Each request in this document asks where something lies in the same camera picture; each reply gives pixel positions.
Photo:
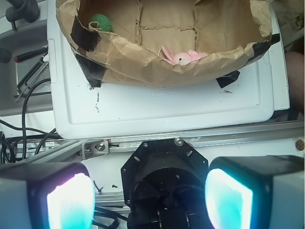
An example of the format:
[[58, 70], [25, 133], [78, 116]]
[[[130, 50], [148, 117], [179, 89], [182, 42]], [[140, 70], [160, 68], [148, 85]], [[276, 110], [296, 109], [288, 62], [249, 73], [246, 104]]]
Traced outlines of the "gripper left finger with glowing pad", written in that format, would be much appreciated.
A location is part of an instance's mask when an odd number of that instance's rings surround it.
[[95, 189], [82, 163], [0, 166], [2, 229], [90, 229]]

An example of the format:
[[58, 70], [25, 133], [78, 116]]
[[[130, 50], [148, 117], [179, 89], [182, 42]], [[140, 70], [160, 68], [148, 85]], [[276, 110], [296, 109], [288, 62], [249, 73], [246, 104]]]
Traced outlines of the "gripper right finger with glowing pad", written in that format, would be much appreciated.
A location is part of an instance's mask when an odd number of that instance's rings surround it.
[[302, 229], [302, 157], [221, 156], [205, 180], [205, 202], [215, 229]]

